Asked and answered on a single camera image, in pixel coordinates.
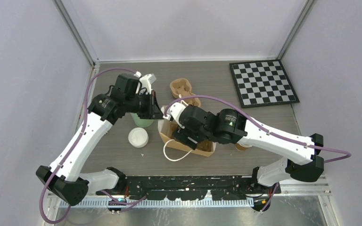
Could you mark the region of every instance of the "white lid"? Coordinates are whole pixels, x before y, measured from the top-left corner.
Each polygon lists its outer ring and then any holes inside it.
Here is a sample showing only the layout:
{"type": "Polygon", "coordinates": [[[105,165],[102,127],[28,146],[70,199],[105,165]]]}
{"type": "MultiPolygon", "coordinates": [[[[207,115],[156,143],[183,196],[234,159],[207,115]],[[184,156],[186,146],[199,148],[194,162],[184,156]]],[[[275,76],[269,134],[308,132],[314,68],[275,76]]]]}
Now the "white lid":
{"type": "Polygon", "coordinates": [[[143,147],[148,143],[148,133],[143,128],[134,128],[128,134],[128,141],[134,147],[143,147]]]}

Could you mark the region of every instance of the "brown box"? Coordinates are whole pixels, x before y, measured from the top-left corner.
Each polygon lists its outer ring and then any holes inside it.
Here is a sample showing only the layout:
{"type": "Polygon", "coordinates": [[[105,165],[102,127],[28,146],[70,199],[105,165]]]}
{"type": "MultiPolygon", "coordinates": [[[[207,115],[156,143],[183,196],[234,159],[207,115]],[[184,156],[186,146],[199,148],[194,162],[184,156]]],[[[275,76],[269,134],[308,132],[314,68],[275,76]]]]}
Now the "brown box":
{"type": "MultiPolygon", "coordinates": [[[[178,127],[177,123],[170,122],[168,120],[159,120],[157,123],[157,129],[159,130],[160,137],[162,138],[163,142],[166,143],[170,139],[174,139],[172,134],[174,130],[176,130],[178,127]]],[[[167,147],[175,148],[178,150],[182,150],[185,152],[189,152],[191,150],[190,147],[181,144],[178,141],[171,141],[167,144],[167,147]]],[[[212,141],[202,141],[198,144],[197,148],[192,151],[194,154],[203,155],[206,157],[209,157],[214,153],[216,149],[216,143],[213,143],[212,141]]]]}

